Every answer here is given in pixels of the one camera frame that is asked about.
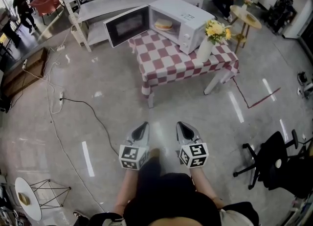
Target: vase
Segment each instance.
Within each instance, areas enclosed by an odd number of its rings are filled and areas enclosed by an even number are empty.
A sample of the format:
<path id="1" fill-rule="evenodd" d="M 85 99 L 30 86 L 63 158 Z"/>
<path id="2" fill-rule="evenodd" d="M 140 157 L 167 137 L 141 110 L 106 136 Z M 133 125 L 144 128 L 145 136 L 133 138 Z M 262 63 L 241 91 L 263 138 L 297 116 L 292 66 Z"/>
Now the vase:
<path id="1" fill-rule="evenodd" d="M 213 46 L 213 43 L 206 36 L 198 49 L 197 59 L 203 63 L 206 62 L 211 55 Z"/>

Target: microwave door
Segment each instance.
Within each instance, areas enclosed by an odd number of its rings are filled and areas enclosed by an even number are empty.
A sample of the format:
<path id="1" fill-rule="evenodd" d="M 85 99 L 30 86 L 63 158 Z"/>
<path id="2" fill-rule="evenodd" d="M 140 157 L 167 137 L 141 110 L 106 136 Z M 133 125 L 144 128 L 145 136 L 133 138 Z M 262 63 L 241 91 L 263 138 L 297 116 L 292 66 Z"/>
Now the microwave door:
<path id="1" fill-rule="evenodd" d="M 103 22 L 112 47 L 149 29 L 149 7 L 134 8 Z"/>

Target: white microwave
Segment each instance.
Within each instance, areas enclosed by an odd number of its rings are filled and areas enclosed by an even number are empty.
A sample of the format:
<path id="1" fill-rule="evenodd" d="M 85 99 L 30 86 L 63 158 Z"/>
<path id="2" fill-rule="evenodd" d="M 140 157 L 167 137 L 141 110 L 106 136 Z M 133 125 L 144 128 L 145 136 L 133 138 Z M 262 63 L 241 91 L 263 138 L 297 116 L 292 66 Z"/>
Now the white microwave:
<path id="1" fill-rule="evenodd" d="M 190 54 L 205 37 L 205 24 L 215 17 L 182 0 L 157 0 L 104 21 L 112 47 L 148 29 L 160 33 L 179 45 L 182 52 Z M 158 20 L 166 20 L 171 26 L 157 28 Z"/>

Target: small round table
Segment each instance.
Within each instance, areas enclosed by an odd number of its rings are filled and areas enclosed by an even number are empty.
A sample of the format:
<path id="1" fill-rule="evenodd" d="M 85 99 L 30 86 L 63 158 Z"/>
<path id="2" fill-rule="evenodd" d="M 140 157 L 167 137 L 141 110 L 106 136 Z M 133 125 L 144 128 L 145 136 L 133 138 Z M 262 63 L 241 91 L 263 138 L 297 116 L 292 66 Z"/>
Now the small round table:
<path id="1" fill-rule="evenodd" d="M 42 186 L 46 183 L 48 183 L 50 187 L 49 188 L 42 188 Z M 16 192 L 16 195 L 18 197 L 18 200 L 19 200 L 22 208 L 24 209 L 25 213 L 28 216 L 30 216 L 32 219 L 34 219 L 35 221 L 40 221 L 41 218 L 43 217 L 42 209 L 62 207 L 63 203 L 64 203 L 65 199 L 67 198 L 67 195 L 71 189 L 71 187 L 52 188 L 50 183 L 51 183 L 51 180 L 49 180 L 49 179 L 40 181 L 40 182 L 32 184 L 32 185 L 29 185 L 28 182 L 21 177 L 18 177 L 15 180 L 15 192 Z M 54 198 L 51 199 L 50 201 L 44 203 L 44 204 L 39 204 L 38 199 L 35 195 L 35 192 L 38 189 L 50 189 L 53 192 Z M 58 190 L 58 189 L 60 189 L 62 191 L 65 189 L 65 191 L 63 191 L 61 194 L 56 196 L 54 193 L 54 190 Z M 67 192 L 66 197 L 65 197 L 63 203 L 60 204 L 59 201 L 57 200 L 57 197 L 61 196 L 62 194 L 66 193 L 66 192 Z M 56 199 L 56 201 L 59 203 L 59 206 L 47 205 L 47 203 L 51 202 L 54 199 Z"/>
<path id="2" fill-rule="evenodd" d="M 240 43 L 244 43 L 243 48 L 245 47 L 250 26 L 257 28 L 257 29 L 261 29 L 262 25 L 261 25 L 260 21 L 254 15 L 252 15 L 250 12 L 248 12 L 247 10 L 243 9 L 240 6 L 233 5 L 230 7 L 230 10 L 236 16 L 236 18 L 231 22 L 230 25 L 232 25 L 238 19 L 240 19 L 244 22 L 244 26 L 243 26 L 243 29 L 241 31 L 241 34 L 238 34 L 235 36 L 235 39 L 238 41 L 237 46 L 236 46 L 236 50 L 235 50 L 235 54 L 236 54 Z M 244 35 L 246 24 L 248 25 L 248 28 L 246 30 L 246 35 Z"/>

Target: red and white tablecloth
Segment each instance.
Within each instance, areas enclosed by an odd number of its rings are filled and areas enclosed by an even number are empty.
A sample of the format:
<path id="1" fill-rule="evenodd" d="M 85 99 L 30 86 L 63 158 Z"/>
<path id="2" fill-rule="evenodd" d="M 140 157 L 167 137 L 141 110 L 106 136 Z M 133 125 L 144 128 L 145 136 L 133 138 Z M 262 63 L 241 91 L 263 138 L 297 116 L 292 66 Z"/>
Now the red and white tablecloth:
<path id="1" fill-rule="evenodd" d="M 142 94 L 148 98 L 152 87 L 180 81 L 190 77 L 225 68 L 231 74 L 239 73 L 239 61 L 226 42 L 216 44 L 206 62 L 197 60 L 197 49 L 186 55 L 179 46 L 154 30 L 148 30 L 128 40 L 133 53 L 136 52 L 142 75 Z"/>

